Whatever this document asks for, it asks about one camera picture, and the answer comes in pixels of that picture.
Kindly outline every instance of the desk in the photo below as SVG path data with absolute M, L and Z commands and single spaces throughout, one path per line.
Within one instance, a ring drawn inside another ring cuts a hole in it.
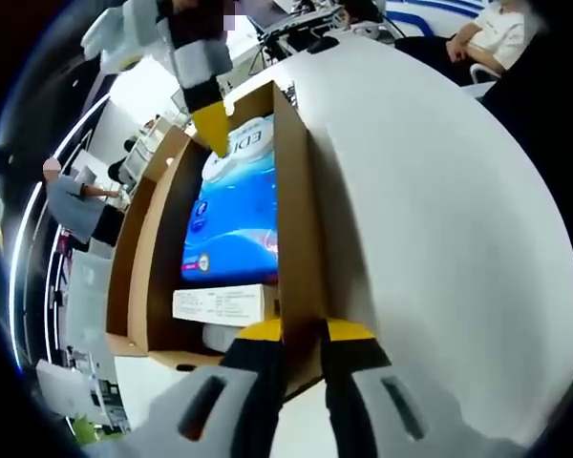
M 225 104 L 294 81 L 320 150 L 332 314 L 450 389 L 471 426 L 528 444 L 573 378 L 573 254 L 554 201 L 457 85 L 391 47 L 339 39 Z

